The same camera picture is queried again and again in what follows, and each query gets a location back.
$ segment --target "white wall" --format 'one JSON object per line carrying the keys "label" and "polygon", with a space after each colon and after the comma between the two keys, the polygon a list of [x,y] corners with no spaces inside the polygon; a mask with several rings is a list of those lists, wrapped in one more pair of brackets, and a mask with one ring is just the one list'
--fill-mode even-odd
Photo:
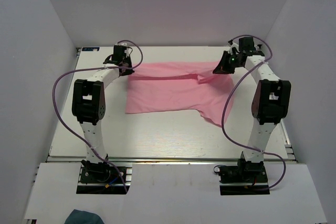
{"label": "white wall", "polygon": [[49,0],[0,0],[0,49],[0,222],[11,224],[21,223],[48,154],[56,126],[52,84],[74,68],[76,50]]}
{"label": "white wall", "polygon": [[336,0],[287,0],[267,36],[271,65],[292,83],[286,127],[336,223]]}
{"label": "white wall", "polygon": [[222,45],[266,38],[286,0],[51,0],[76,46]]}

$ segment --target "white panel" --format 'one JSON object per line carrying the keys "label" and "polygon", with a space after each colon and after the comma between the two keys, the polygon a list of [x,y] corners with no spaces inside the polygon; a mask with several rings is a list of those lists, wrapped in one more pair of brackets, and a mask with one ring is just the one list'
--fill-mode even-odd
{"label": "white panel", "polygon": [[223,45],[265,38],[286,0],[51,0],[76,46]]}
{"label": "white panel", "polygon": [[[56,126],[51,89],[76,50],[49,0],[0,0],[1,223],[21,223]],[[62,105],[69,79],[59,87]]]}
{"label": "white panel", "polygon": [[308,165],[328,223],[336,223],[336,0],[288,0],[267,41],[275,73],[292,83],[286,120]]}
{"label": "white panel", "polygon": [[[105,223],[308,224],[325,216],[306,165],[288,165],[270,195],[221,196],[214,165],[134,165],[127,195],[76,195],[80,164],[41,164],[26,212],[38,224],[64,223],[74,210]],[[270,183],[281,164],[265,165]]]}
{"label": "white panel", "polygon": [[[142,47],[144,62],[212,61],[214,68],[225,47]],[[97,52],[82,51],[77,69],[102,66],[112,47],[101,47]],[[132,61],[139,62],[138,50]],[[94,72],[75,73],[76,79],[86,79]],[[246,70],[236,69],[232,75],[236,83]],[[247,144],[253,126],[251,103],[256,91],[252,76],[247,77],[235,93],[234,105],[226,122],[228,135]],[[81,127],[71,112],[73,86],[70,88],[62,117],[79,134]],[[104,145],[110,157],[133,158],[239,158],[242,148],[229,142],[222,129],[206,122],[195,110],[125,114],[127,77],[121,77],[106,90],[106,113],[102,120]],[[287,153],[284,136],[277,126],[270,136],[266,150],[284,158]],[[84,143],[59,124],[56,129],[51,156],[85,157]]]}

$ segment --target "pink fabric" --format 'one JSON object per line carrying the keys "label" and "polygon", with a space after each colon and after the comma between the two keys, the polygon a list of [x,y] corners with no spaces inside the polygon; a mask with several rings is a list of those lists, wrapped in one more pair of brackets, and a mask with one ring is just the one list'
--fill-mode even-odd
{"label": "pink fabric", "polygon": [[128,77],[126,113],[198,110],[220,126],[234,84],[230,75],[212,74],[216,66],[217,62],[143,63]]}

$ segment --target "dark blue cloth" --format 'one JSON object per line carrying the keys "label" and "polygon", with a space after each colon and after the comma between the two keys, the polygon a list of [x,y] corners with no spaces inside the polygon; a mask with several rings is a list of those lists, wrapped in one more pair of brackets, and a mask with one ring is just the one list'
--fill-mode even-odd
{"label": "dark blue cloth", "polygon": [[75,209],[64,224],[104,224],[104,222],[96,214]]}

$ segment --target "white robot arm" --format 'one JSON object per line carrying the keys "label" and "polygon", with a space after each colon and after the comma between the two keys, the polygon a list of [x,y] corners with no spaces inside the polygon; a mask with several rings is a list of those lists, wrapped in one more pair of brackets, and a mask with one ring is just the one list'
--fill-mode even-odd
{"label": "white robot arm", "polygon": [[[224,51],[221,61],[214,69],[214,74],[232,74],[235,68],[244,67],[251,70],[265,61],[265,55],[254,46],[253,37],[239,39],[239,44],[229,41],[231,47]],[[287,115],[291,84],[277,77],[265,62],[251,73],[257,89],[251,105],[254,117],[253,128],[237,166],[223,167],[219,174],[225,183],[254,180],[265,174],[264,155],[269,137],[280,120]]]}
{"label": "white robot arm", "polygon": [[[106,67],[116,67],[114,64],[106,64]],[[88,82],[102,82],[103,88],[106,89],[109,84],[111,84],[116,78],[119,77],[119,69],[104,69],[97,71],[93,76],[87,79]],[[105,105],[99,113],[105,113]],[[81,122],[80,126],[83,129],[84,138],[92,145],[99,156],[106,158],[107,153],[105,151],[102,130],[101,130],[101,120],[98,120],[96,124],[92,122]],[[91,163],[99,163],[100,159],[96,157],[96,155],[92,152],[92,149],[89,146],[86,146],[87,149],[87,157],[86,160]]]}
{"label": "white robot arm", "polygon": [[108,154],[103,143],[101,120],[106,111],[104,90],[116,78],[132,74],[133,70],[120,70],[111,67],[132,67],[127,44],[118,44],[113,48],[113,54],[104,61],[105,69],[94,73],[87,80],[76,80],[72,99],[72,113],[83,129],[84,138],[92,145],[87,146],[86,160],[93,164],[101,162],[92,149],[100,157],[107,158]]}

